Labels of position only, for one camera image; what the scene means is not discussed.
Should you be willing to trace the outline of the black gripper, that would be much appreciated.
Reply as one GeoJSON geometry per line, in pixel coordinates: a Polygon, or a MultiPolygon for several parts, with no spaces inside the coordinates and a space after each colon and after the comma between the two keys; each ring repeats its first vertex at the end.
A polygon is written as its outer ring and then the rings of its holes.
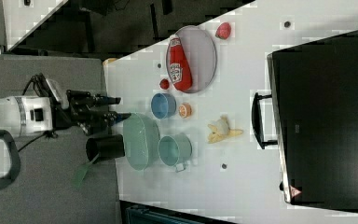
{"type": "Polygon", "coordinates": [[[61,131],[79,127],[85,135],[103,132],[108,125],[115,125],[128,119],[131,113],[109,112],[106,105],[118,105],[120,97],[101,94],[92,95],[89,91],[67,90],[64,98],[68,106],[52,96],[52,130],[61,131]]]}

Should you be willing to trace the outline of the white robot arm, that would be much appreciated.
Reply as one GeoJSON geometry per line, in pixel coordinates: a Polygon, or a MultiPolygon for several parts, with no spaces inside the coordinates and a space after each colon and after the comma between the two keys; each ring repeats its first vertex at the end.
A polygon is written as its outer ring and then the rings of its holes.
{"type": "Polygon", "coordinates": [[[131,115],[116,111],[99,111],[102,105],[117,105],[119,98],[92,95],[87,91],[56,91],[40,96],[9,96],[0,98],[0,149],[8,154],[9,166],[0,175],[0,190],[15,182],[21,172],[19,137],[51,137],[58,130],[80,127],[87,135],[105,129],[131,115]]]}

